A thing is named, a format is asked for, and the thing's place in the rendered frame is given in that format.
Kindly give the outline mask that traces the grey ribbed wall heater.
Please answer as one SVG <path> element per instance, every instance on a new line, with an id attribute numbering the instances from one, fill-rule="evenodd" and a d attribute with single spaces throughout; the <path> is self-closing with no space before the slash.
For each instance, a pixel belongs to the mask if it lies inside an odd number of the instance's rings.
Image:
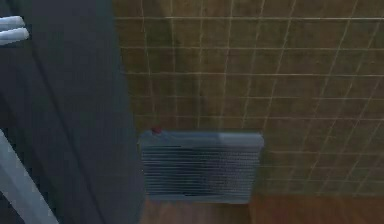
<path id="1" fill-rule="evenodd" d="M 149 198 L 246 204 L 265 141 L 257 132 L 152 129 L 138 146 Z"/>

